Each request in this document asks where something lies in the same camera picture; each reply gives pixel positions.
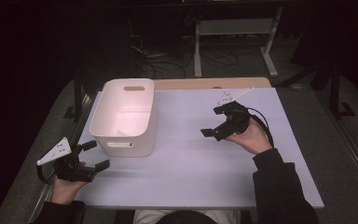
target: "hand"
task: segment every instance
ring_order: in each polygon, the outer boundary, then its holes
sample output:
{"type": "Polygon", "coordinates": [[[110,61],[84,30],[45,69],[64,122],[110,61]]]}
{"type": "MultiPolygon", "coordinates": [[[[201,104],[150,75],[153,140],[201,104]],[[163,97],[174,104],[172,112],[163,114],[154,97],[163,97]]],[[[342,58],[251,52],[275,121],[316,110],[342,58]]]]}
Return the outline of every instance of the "hand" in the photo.
{"type": "Polygon", "coordinates": [[[226,140],[237,143],[255,155],[272,148],[264,130],[252,118],[249,119],[249,126],[244,133],[232,134],[226,140]]]}
{"type": "Polygon", "coordinates": [[[58,204],[70,204],[74,200],[77,192],[86,184],[88,184],[88,182],[71,182],[56,177],[54,180],[54,190],[50,202],[58,204]]]}

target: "table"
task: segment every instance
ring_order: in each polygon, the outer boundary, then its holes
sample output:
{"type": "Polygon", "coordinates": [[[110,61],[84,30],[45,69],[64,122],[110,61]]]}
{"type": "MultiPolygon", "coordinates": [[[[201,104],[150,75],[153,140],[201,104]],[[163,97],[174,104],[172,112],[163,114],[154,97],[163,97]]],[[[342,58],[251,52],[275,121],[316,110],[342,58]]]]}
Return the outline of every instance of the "table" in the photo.
{"type": "MultiPolygon", "coordinates": [[[[214,128],[224,121],[224,116],[216,116],[213,108],[223,91],[234,90],[189,90],[188,85],[182,86],[187,90],[180,90],[180,83],[201,83],[202,80],[208,82],[202,88],[228,88],[229,83],[245,88],[260,84],[262,88],[256,86],[238,102],[255,107],[266,116],[283,159],[296,163],[306,199],[314,207],[323,207],[278,95],[267,85],[266,78],[156,81],[155,100],[163,106],[158,107],[158,127],[152,154],[145,158],[110,158],[109,169],[99,173],[92,184],[77,194],[76,199],[89,206],[112,209],[254,208],[252,173],[256,169],[253,155],[233,143],[216,142],[200,133],[201,128],[214,128]],[[163,90],[170,86],[175,90],[163,90]]],[[[93,140],[89,126],[90,118],[80,137],[80,144],[93,140]]],[[[100,147],[80,154],[80,159],[88,166],[106,158],[100,147]]]]}

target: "floor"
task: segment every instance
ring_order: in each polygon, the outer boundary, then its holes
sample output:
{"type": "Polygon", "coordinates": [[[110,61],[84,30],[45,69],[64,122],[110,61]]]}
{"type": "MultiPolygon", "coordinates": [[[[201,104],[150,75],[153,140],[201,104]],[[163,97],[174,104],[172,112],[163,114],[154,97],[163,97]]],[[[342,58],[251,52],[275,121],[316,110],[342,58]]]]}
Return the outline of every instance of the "floor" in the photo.
{"type": "MultiPolygon", "coordinates": [[[[291,64],[298,37],[277,36],[270,55],[279,73],[271,78],[258,47],[265,42],[263,36],[227,36],[205,38],[202,41],[203,77],[267,77],[272,85],[280,83],[304,68],[291,64]]],[[[169,52],[156,51],[143,61],[143,77],[193,78],[193,40],[185,41],[182,48],[169,52]]],[[[324,200],[325,208],[318,209],[321,223],[358,223],[358,166],[338,129],[337,121],[326,106],[328,87],[313,91],[313,74],[290,88],[278,89],[283,107],[306,159],[310,172],[324,200]]],[[[358,146],[358,93],[345,78],[341,79],[340,101],[349,103],[355,117],[341,120],[353,142],[358,146]]],[[[73,85],[62,90],[51,108],[30,153],[21,167],[0,210],[0,223],[27,223],[39,200],[43,185],[30,170],[44,151],[75,127],[72,119],[63,119],[68,105],[73,105],[73,85]],[[23,190],[28,197],[23,197],[23,190]]],[[[113,223],[115,211],[90,208],[85,224],[113,223]]]]}

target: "black cable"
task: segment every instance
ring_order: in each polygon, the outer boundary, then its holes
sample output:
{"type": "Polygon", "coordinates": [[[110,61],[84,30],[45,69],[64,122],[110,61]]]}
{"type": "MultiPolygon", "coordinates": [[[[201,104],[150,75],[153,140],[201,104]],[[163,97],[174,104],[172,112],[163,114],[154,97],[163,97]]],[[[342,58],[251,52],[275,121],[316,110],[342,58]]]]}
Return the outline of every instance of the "black cable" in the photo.
{"type": "Polygon", "coordinates": [[[251,108],[251,107],[246,107],[246,109],[250,109],[250,110],[253,110],[253,111],[257,112],[257,113],[263,118],[263,120],[264,120],[265,123],[266,123],[267,128],[269,129],[269,123],[267,122],[266,117],[264,117],[264,115],[263,115],[260,111],[258,111],[258,110],[256,110],[256,109],[253,109],[253,108],[251,108]]]}
{"type": "Polygon", "coordinates": [[[272,134],[271,134],[271,132],[269,131],[269,127],[267,127],[267,126],[263,123],[263,121],[261,121],[261,119],[260,119],[258,116],[256,116],[256,115],[251,115],[251,117],[261,126],[261,128],[263,128],[264,133],[266,134],[267,139],[268,139],[268,141],[269,141],[269,144],[270,144],[272,147],[275,147],[275,146],[274,146],[274,140],[273,140],[273,138],[272,138],[272,134]]]}
{"type": "Polygon", "coordinates": [[[153,72],[153,76],[150,79],[155,78],[155,75],[158,72],[158,71],[156,71],[156,68],[153,65],[149,64],[149,63],[144,63],[144,65],[145,65],[145,71],[144,71],[145,77],[149,78],[149,75],[148,75],[149,71],[147,71],[147,66],[149,66],[149,67],[151,67],[153,69],[152,71],[150,71],[150,72],[153,72]]]}
{"type": "Polygon", "coordinates": [[[251,48],[251,49],[249,49],[248,51],[246,51],[246,52],[242,52],[242,53],[234,53],[235,55],[237,55],[237,56],[241,56],[241,55],[248,55],[248,54],[251,54],[251,53],[253,53],[253,52],[255,52],[255,51],[257,51],[257,50],[259,50],[260,49],[260,47],[262,47],[262,45],[260,45],[260,46],[256,46],[256,47],[254,47],[254,48],[251,48]]]}
{"type": "Polygon", "coordinates": [[[228,56],[232,55],[232,56],[235,56],[233,54],[233,52],[235,51],[235,49],[229,51],[229,52],[225,52],[223,49],[220,49],[220,50],[216,50],[215,53],[213,53],[213,50],[212,49],[209,49],[209,51],[212,53],[212,55],[216,58],[216,59],[222,59],[222,58],[227,58],[228,56]],[[219,55],[217,52],[218,51],[222,51],[222,53],[224,53],[223,55],[219,55]]]}
{"type": "Polygon", "coordinates": [[[188,60],[186,61],[186,63],[184,65],[181,65],[179,63],[173,63],[174,61],[177,61],[179,60],[179,57],[176,58],[176,59],[172,59],[172,60],[168,60],[168,61],[157,61],[157,62],[150,62],[150,60],[146,60],[145,63],[147,65],[149,65],[150,67],[152,67],[154,70],[156,69],[160,69],[160,70],[163,70],[163,71],[177,71],[177,70],[182,70],[183,72],[183,78],[186,78],[186,70],[185,68],[188,67],[188,65],[190,64],[191,62],[191,59],[192,57],[188,57],[188,60]],[[157,64],[167,64],[167,65],[172,65],[174,66],[174,68],[166,68],[166,67],[163,67],[163,66],[158,66],[157,64]]]}
{"type": "MultiPolygon", "coordinates": [[[[225,45],[225,41],[220,41],[220,43],[219,43],[221,46],[222,46],[222,49],[221,49],[221,51],[223,51],[223,52],[225,52],[225,50],[226,49],[228,49],[228,46],[227,45],[225,45]]],[[[235,48],[231,48],[228,52],[225,52],[225,56],[219,56],[220,58],[223,58],[223,57],[228,57],[229,55],[232,55],[232,56],[234,56],[235,57],[235,55],[234,55],[234,51],[235,51],[236,49],[235,48]]]]}
{"type": "Polygon", "coordinates": [[[222,63],[220,61],[217,61],[213,58],[211,58],[210,56],[207,56],[206,54],[204,53],[201,53],[200,52],[200,56],[201,58],[206,62],[208,63],[210,66],[213,66],[213,67],[217,67],[217,68],[228,68],[236,63],[238,63],[238,59],[236,59],[236,62],[235,63],[232,63],[230,60],[228,60],[227,58],[224,58],[227,60],[227,63],[222,63]]]}
{"type": "Polygon", "coordinates": [[[168,61],[158,61],[158,62],[165,62],[165,63],[174,62],[181,58],[181,54],[176,53],[176,52],[170,52],[170,53],[158,55],[158,56],[149,55],[149,56],[146,56],[146,59],[149,62],[154,62],[155,60],[160,60],[161,58],[164,59],[164,58],[169,58],[169,57],[172,57],[172,58],[169,59],[168,61]]]}
{"type": "Polygon", "coordinates": [[[193,50],[194,50],[195,43],[196,43],[196,38],[195,38],[194,36],[191,36],[190,42],[184,44],[184,45],[182,46],[182,49],[187,49],[187,48],[190,48],[190,47],[191,47],[191,50],[193,51],[193,50]]]}
{"type": "Polygon", "coordinates": [[[40,181],[42,181],[43,183],[47,184],[47,185],[51,185],[52,182],[51,180],[48,178],[46,179],[45,176],[43,175],[43,169],[42,166],[40,165],[36,165],[36,171],[37,171],[37,176],[39,177],[40,181]]]}
{"type": "MultiPolygon", "coordinates": [[[[172,63],[172,62],[174,62],[174,61],[178,61],[178,60],[180,60],[180,59],[183,58],[180,53],[177,53],[177,52],[174,52],[174,51],[173,51],[172,54],[174,54],[176,57],[174,57],[173,59],[170,59],[170,60],[168,60],[168,61],[157,61],[157,62],[155,62],[155,61],[152,61],[153,59],[150,59],[150,58],[148,58],[147,61],[148,61],[149,63],[172,63]]],[[[191,62],[191,57],[189,57],[189,59],[187,60],[187,62],[185,63],[185,65],[180,65],[180,66],[178,65],[178,66],[185,68],[185,67],[187,67],[187,66],[190,64],[190,62],[191,62]]]]}

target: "wire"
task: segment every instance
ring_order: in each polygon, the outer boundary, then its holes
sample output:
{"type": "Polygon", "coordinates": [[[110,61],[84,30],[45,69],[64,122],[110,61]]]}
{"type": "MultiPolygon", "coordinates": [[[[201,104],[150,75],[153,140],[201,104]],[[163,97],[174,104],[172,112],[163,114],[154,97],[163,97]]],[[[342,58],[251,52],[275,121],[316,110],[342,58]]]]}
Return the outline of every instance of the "wire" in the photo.
{"type": "Polygon", "coordinates": [[[205,53],[200,52],[200,56],[210,66],[217,67],[217,68],[228,68],[228,67],[238,63],[237,57],[234,57],[234,62],[230,61],[227,57],[222,58],[223,60],[226,60],[226,62],[222,62],[221,60],[216,60],[216,59],[208,56],[205,53]]]}
{"type": "Polygon", "coordinates": [[[193,58],[191,55],[192,54],[190,54],[190,56],[188,57],[188,59],[184,64],[180,64],[178,62],[180,60],[183,60],[184,57],[182,57],[180,53],[174,51],[170,52],[167,55],[161,56],[162,59],[159,60],[157,60],[157,58],[152,58],[152,59],[146,58],[146,60],[144,60],[145,75],[148,77],[148,71],[147,71],[147,66],[148,66],[153,69],[154,75],[152,78],[155,77],[155,74],[160,74],[162,78],[165,78],[163,72],[171,72],[171,71],[178,71],[178,70],[181,70],[183,72],[183,78],[186,78],[186,68],[188,67],[188,65],[191,62],[191,59],[193,58]]]}
{"type": "Polygon", "coordinates": [[[171,52],[171,53],[162,54],[162,55],[161,54],[159,54],[159,55],[148,55],[146,59],[150,63],[170,63],[170,62],[174,62],[176,60],[179,60],[181,58],[182,58],[181,54],[176,53],[176,52],[171,52]],[[160,58],[164,59],[164,58],[170,58],[170,57],[172,57],[172,58],[168,59],[167,61],[156,61],[156,60],[161,60],[160,58]]]}
{"type": "MultiPolygon", "coordinates": [[[[143,72],[144,72],[144,74],[145,74],[145,77],[146,78],[149,78],[149,71],[147,70],[147,66],[149,65],[149,64],[147,64],[147,63],[144,63],[144,65],[145,65],[145,70],[143,69],[143,72]]],[[[150,72],[153,72],[153,76],[151,77],[151,79],[153,79],[154,77],[155,77],[155,75],[156,75],[156,68],[155,67],[153,67],[153,66],[150,66],[153,70],[152,71],[150,71],[150,72]]]]}
{"type": "Polygon", "coordinates": [[[143,53],[144,55],[147,55],[147,50],[145,50],[145,49],[138,49],[135,46],[130,46],[130,47],[133,48],[133,49],[138,50],[139,52],[143,53]]]}
{"type": "Polygon", "coordinates": [[[219,41],[218,43],[219,45],[222,46],[221,50],[219,51],[222,51],[224,52],[226,55],[224,56],[215,56],[216,58],[224,58],[224,57],[228,57],[229,55],[234,55],[234,51],[236,50],[236,48],[231,48],[231,50],[229,50],[228,52],[226,52],[226,50],[229,48],[228,45],[225,44],[225,41],[219,41]]]}
{"type": "Polygon", "coordinates": [[[56,174],[55,171],[51,174],[51,176],[48,177],[48,179],[46,179],[45,176],[43,175],[42,165],[36,165],[36,171],[37,171],[37,176],[43,183],[47,185],[51,185],[53,183],[53,181],[51,181],[51,178],[56,174]]]}
{"type": "Polygon", "coordinates": [[[139,35],[131,35],[131,37],[137,37],[139,40],[141,40],[141,49],[144,47],[144,40],[139,35]]]}
{"type": "Polygon", "coordinates": [[[230,51],[230,52],[224,52],[223,50],[212,50],[209,49],[209,51],[212,53],[212,55],[216,58],[216,59],[222,59],[222,58],[226,58],[230,55],[234,55],[233,52],[234,50],[230,51]]]}
{"type": "Polygon", "coordinates": [[[269,129],[269,123],[267,122],[266,117],[264,117],[264,115],[260,111],[253,109],[251,107],[246,107],[246,108],[257,112],[263,118],[264,122],[266,123],[267,129],[269,129]]]}

